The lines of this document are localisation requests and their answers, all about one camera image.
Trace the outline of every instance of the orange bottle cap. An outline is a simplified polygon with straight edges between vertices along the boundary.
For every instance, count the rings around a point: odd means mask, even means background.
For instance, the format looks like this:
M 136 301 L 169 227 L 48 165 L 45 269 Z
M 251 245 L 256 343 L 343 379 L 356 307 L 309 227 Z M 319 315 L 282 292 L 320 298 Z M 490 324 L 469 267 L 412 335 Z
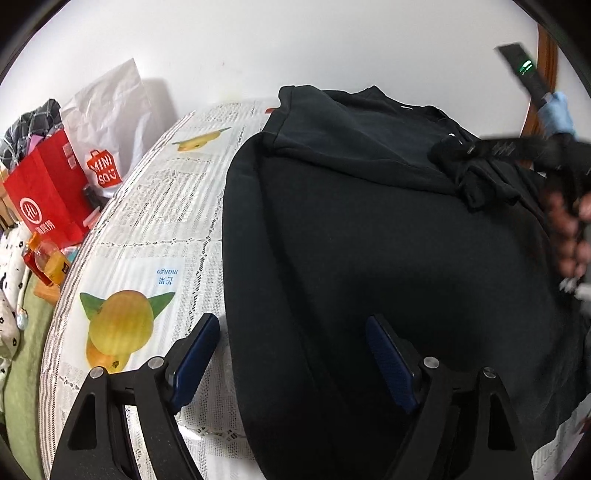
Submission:
M 36 250 L 41 244 L 41 235 L 38 232 L 33 232 L 33 236 L 28 240 L 27 245 L 31 250 Z

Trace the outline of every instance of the green fabric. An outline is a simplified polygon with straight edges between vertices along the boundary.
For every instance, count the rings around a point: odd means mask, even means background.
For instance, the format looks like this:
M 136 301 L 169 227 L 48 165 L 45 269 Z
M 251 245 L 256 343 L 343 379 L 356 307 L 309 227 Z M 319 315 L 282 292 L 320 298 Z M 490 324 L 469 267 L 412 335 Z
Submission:
M 4 388 L 10 449 L 31 480 L 44 478 L 39 450 L 39 377 L 43 347 L 53 318 L 53 306 L 33 293 L 38 281 L 32 275 L 27 285 L 23 306 L 29 315 L 29 324 L 21 335 L 21 344 Z

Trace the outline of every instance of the brown wooden trim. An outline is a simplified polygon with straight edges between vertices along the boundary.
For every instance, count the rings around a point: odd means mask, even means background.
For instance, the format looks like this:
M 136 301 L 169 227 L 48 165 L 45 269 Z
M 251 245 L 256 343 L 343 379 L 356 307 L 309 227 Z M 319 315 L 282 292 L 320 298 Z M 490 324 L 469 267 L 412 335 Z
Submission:
M 558 45 L 541 25 L 538 25 L 538 71 L 546 79 L 550 90 L 553 92 L 556 89 L 556 78 L 558 76 Z M 538 120 L 535 107 L 530 103 L 521 136 L 529 137 L 543 134 L 544 131 Z

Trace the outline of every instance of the black and white checkered fabric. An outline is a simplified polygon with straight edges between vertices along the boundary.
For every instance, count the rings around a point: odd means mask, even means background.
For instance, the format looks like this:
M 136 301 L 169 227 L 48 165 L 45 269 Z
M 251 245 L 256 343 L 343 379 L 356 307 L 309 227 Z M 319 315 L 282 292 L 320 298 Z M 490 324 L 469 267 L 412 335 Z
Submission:
M 60 104 L 49 99 L 41 107 L 22 114 L 0 141 L 0 160 L 12 171 L 27 155 L 32 135 L 46 137 L 61 127 Z

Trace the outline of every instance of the metal screw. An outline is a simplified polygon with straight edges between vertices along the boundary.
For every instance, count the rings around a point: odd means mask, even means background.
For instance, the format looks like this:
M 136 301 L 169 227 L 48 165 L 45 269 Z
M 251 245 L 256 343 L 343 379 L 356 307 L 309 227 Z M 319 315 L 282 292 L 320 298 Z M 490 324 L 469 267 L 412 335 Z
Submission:
M 496 372 L 491 367 L 484 367 L 482 373 L 486 378 L 496 378 Z
M 437 360 L 434 356 L 427 356 L 423 359 L 423 363 L 427 368 L 438 368 L 439 367 L 439 360 Z
M 91 378 L 99 378 L 105 370 L 102 367 L 94 367 L 89 375 Z
M 150 360 L 148 360 L 148 366 L 152 370 L 156 370 L 164 365 L 164 358 L 161 356 L 153 356 Z

